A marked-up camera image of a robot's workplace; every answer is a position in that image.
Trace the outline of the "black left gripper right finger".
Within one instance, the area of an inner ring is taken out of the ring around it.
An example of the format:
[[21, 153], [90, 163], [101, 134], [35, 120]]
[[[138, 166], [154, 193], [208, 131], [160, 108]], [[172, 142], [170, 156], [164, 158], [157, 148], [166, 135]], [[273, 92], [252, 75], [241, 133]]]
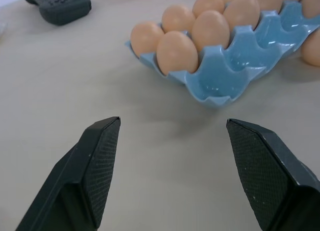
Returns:
[[320, 180], [272, 130], [226, 122], [237, 172], [263, 231], [318, 231]]

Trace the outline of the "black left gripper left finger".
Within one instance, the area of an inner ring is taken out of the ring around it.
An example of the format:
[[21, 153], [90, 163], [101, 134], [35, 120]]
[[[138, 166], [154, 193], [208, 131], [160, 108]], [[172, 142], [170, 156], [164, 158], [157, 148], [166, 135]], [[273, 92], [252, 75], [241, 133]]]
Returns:
[[87, 127], [54, 165], [18, 231], [96, 231], [110, 190], [121, 119], [109, 117]]

